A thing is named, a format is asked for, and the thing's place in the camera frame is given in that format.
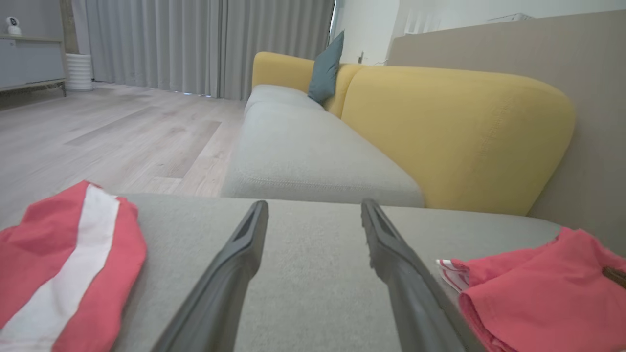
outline white plant pot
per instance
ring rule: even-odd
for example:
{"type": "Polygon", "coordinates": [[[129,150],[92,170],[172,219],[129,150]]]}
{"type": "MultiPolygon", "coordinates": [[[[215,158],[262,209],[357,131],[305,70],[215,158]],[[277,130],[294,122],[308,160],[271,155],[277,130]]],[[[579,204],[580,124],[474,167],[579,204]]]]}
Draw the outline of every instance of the white plant pot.
{"type": "Polygon", "coordinates": [[[93,90],[91,80],[91,55],[65,54],[68,62],[68,80],[65,83],[67,90],[93,90]]]}

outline gray wall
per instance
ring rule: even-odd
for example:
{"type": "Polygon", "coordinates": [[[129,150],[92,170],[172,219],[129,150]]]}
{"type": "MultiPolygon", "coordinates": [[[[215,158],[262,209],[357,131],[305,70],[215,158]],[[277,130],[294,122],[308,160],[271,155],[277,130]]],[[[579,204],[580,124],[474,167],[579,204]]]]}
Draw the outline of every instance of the gray wall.
{"type": "Polygon", "coordinates": [[[2,32],[5,19],[17,17],[22,35],[44,38],[62,38],[61,7],[58,0],[0,0],[2,32]]]}
{"type": "Polygon", "coordinates": [[[390,66],[528,76],[572,99],[577,125],[530,216],[595,234],[626,256],[626,11],[396,38],[390,66]]]}

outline cabinet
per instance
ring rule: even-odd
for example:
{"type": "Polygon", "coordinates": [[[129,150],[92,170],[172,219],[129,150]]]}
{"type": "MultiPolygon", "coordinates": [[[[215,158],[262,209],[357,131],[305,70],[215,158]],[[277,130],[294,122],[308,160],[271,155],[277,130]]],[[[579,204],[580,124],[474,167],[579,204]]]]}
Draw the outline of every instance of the cabinet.
{"type": "Polygon", "coordinates": [[[65,82],[63,42],[0,36],[0,91],[65,82]]]}

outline white camera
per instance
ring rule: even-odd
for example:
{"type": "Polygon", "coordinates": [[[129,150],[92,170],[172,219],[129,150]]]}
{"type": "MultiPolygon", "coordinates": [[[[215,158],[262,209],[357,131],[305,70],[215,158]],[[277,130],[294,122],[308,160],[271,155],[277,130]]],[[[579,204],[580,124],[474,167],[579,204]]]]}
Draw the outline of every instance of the white camera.
{"type": "Polygon", "coordinates": [[[16,17],[9,16],[6,18],[6,24],[8,27],[6,28],[6,32],[12,36],[20,36],[22,35],[22,30],[18,27],[19,20],[16,17]]]}

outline folded red garment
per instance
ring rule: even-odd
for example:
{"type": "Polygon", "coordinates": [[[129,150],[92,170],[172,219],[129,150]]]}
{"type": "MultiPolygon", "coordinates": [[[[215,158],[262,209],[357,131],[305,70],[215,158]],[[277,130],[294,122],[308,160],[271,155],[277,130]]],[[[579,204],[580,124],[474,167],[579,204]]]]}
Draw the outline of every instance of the folded red garment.
{"type": "Polygon", "coordinates": [[[0,351],[108,351],[146,256],[137,208],[83,181],[0,232],[0,351]]]}
{"type": "Polygon", "coordinates": [[[469,279],[459,305],[488,351],[626,349],[626,289],[602,274],[626,260],[585,231],[564,227],[537,249],[452,264],[469,279]]]}

